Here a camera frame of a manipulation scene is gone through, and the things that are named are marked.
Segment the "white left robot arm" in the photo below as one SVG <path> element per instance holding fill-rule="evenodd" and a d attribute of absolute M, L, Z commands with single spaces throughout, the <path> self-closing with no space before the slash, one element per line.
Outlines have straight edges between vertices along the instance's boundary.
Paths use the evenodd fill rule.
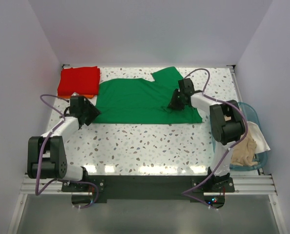
<path fill-rule="evenodd" d="M 101 112 L 85 96 L 72 96 L 69 106 L 60 113 L 60 121 L 41 136 L 28 141 L 27 175 L 33 179 L 73 181 L 78 191 L 89 188 L 90 179 L 81 166 L 67 163 L 64 145 L 83 125 L 90 125 Z"/>

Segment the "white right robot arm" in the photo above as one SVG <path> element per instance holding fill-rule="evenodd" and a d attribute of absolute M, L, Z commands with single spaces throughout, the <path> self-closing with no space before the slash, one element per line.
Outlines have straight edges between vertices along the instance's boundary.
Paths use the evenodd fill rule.
<path fill-rule="evenodd" d="M 181 111 L 189 106 L 206 112 L 215 141 L 214 159 L 208 167 L 208 176 L 194 188 L 206 184 L 209 190 L 216 192 L 223 187 L 224 181 L 229 179 L 233 148 L 248 132 L 246 119 L 237 101 L 209 97 L 203 91 L 195 90 L 189 78 L 179 80 L 178 85 L 179 88 L 174 90 L 168 108 Z"/>

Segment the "green t shirt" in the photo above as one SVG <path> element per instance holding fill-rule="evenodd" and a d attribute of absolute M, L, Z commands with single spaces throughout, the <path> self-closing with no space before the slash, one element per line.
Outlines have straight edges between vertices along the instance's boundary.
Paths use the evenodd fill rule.
<path fill-rule="evenodd" d="M 100 84 L 96 108 L 100 124 L 183 124 L 202 123 L 197 109 L 168 107 L 178 81 L 183 77 L 175 67 L 152 74 L 153 81 L 144 78 L 116 78 Z"/>

